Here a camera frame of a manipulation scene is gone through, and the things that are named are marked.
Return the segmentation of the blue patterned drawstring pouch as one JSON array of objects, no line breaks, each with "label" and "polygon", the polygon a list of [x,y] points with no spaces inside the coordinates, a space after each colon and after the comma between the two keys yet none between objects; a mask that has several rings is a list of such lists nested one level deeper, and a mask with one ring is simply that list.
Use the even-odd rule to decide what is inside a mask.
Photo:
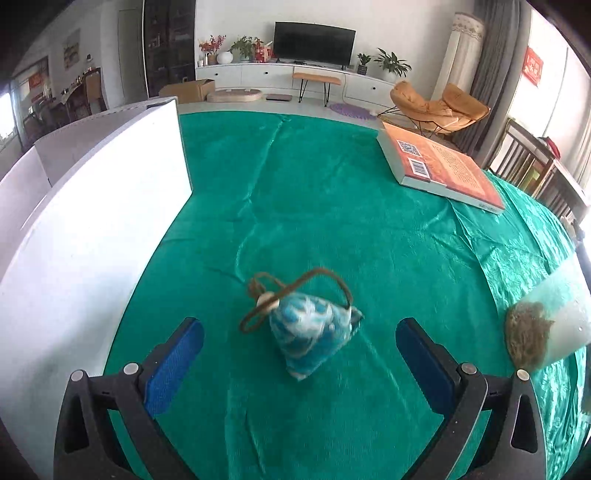
[{"label": "blue patterned drawstring pouch", "polygon": [[[339,286],[346,303],[302,293],[300,288],[323,276]],[[256,306],[239,324],[242,333],[252,333],[268,323],[286,362],[287,372],[304,380],[351,341],[363,321],[363,313],[353,305],[353,295],[339,275],[318,267],[286,284],[273,275],[259,272],[247,284]]]}]

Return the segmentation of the clear jar with black lid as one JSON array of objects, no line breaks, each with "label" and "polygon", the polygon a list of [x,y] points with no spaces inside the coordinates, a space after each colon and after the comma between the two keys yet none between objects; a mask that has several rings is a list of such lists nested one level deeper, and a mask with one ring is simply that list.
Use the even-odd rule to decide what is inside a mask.
[{"label": "clear jar with black lid", "polygon": [[508,309],[505,339],[515,367],[530,373],[590,343],[590,291],[577,255]]}]

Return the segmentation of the white cardboard storage box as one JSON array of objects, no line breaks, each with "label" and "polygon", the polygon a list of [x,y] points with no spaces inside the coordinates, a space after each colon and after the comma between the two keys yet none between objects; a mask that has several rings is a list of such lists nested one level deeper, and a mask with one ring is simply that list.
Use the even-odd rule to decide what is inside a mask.
[{"label": "white cardboard storage box", "polygon": [[1,419],[41,479],[71,372],[104,371],[129,300],[190,197],[177,101],[37,140],[1,181]]}]

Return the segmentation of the green satin tablecloth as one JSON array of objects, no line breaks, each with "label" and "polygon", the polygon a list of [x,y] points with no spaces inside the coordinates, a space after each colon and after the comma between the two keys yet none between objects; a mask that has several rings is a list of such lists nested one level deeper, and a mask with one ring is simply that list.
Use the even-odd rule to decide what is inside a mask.
[{"label": "green satin tablecloth", "polygon": [[[204,347],[158,421],[201,479],[398,479],[441,423],[394,338],[413,317],[460,362],[514,368],[506,310],[574,251],[556,217],[496,181],[495,215],[401,186],[369,128],[304,116],[180,119],[193,192],[128,304],[107,371],[186,317]],[[360,330],[304,380],[267,326],[245,334],[247,283],[315,267],[348,284]]]}]

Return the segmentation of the orange rocking lounge chair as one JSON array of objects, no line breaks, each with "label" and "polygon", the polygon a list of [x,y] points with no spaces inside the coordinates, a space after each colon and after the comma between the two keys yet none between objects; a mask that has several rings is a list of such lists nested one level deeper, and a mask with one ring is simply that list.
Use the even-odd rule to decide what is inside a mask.
[{"label": "orange rocking lounge chair", "polygon": [[403,115],[421,135],[449,136],[485,119],[491,109],[452,83],[444,88],[442,97],[426,100],[408,81],[400,81],[390,92],[393,106],[379,117]]}]

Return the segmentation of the purple round rug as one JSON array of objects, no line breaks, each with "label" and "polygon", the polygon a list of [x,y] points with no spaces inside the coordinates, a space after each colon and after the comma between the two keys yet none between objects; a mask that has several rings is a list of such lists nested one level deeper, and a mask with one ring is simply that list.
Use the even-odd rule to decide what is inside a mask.
[{"label": "purple round rug", "polygon": [[370,112],[370,110],[346,103],[332,103],[329,108],[335,113],[346,116],[348,118],[359,119],[359,120],[373,120],[376,118],[376,114]]}]

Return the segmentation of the white standing air conditioner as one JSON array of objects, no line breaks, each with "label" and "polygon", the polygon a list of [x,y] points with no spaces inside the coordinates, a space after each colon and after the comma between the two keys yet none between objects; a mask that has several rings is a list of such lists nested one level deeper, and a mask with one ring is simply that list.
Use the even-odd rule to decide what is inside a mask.
[{"label": "white standing air conditioner", "polygon": [[440,99],[449,83],[465,92],[471,91],[483,50],[485,30],[485,24],[479,18],[464,12],[455,14],[432,100]]}]

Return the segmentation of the white tv cabinet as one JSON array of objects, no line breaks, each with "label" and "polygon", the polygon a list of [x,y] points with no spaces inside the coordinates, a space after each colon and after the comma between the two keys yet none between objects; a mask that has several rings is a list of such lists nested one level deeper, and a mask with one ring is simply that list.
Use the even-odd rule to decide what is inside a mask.
[{"label": "white tv cabinet", "polygon": [[370,107],[391,107],[394,85],[369,76],[339,69],[290,63],[231,63],[197,67],[197,80],[212,79],[215,88],[259,89],[266,93],[290,94],[297,99],[324,99]]}]

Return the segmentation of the wooden dining chair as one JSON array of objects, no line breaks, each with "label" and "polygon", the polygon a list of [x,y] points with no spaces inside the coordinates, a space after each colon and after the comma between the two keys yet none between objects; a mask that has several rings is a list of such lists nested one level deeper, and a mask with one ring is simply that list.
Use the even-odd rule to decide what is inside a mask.
[{"label": "wooden dining chair", "polygon": [[92,106],[97,105],[100,112],[107,110],[102,92],[101,70],[94,68],[87,71],[83,78],[86,104],[89,114],[92,114]]}]

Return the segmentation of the brown cardboard box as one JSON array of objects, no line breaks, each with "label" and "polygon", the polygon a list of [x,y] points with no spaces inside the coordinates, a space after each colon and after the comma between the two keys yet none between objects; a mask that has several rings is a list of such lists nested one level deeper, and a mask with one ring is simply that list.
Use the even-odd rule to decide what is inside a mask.
[{"label": "brown cardboard box", "polygon": [[175,96],[179,104],[188,104],[204,102],[214,91],[214,80],[201,79],[166,85],[159,90],[158,95],[160,97]]}]

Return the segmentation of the green potted plant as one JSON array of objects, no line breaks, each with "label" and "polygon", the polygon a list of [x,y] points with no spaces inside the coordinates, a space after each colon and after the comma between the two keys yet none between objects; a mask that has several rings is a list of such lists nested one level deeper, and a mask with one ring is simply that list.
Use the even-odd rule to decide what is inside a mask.
[{"label": "green potted plant", "polygon": [[382,48],[379,48],[378,52],[379,55],[375,58],[375,62],[379,65],[385,81],[394,84],[400,79],[406,78],[408,73],[412,71],[412,66],[408,61],[398,57],[394,52],[388,53]]}]

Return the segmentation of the grey curtain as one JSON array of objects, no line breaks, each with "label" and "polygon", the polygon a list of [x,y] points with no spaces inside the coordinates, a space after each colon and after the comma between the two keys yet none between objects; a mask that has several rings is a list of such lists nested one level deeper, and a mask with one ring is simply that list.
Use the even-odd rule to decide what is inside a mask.
[{"label": "grey curtain", "polygon": [[458,148],[483,167],[504,129],[518,86],[530,35],[531,7],[526,1],[477,1],[484,21],[483,50],[471,95],[490,108],[489,115],[454,136]]}]

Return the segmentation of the white round vase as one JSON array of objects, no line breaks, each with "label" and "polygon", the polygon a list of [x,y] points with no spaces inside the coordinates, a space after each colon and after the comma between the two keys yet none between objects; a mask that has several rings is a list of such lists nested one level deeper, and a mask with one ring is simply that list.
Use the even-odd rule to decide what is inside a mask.
[{"label": "white round vase", "polygon": [[225,51],[217,54],[216,61],[219,65],[228,65],[233,61],[233,54],[230,51]]}]

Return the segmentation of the red flower arrangement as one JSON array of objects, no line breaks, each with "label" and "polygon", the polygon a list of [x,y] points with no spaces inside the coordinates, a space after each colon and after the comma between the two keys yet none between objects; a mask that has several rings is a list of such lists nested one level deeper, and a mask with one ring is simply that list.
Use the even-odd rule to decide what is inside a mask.
[{"label": "red flower arrangement", "polygon": [[210,35],[207,40],[198,42],[199,49],[204,54],[205,65],[214,65],[216,63],[216,55],[221,50],[225,39],[225,35]]}]

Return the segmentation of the black flat television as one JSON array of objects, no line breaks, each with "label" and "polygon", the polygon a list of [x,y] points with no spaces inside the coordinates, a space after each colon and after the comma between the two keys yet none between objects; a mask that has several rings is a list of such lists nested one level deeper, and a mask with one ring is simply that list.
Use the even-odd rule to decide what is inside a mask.
[{"label": "black flat television", "polygon": [[276,58],[348,66],[356,31],[301,22],[276,22],[273,53]]}]

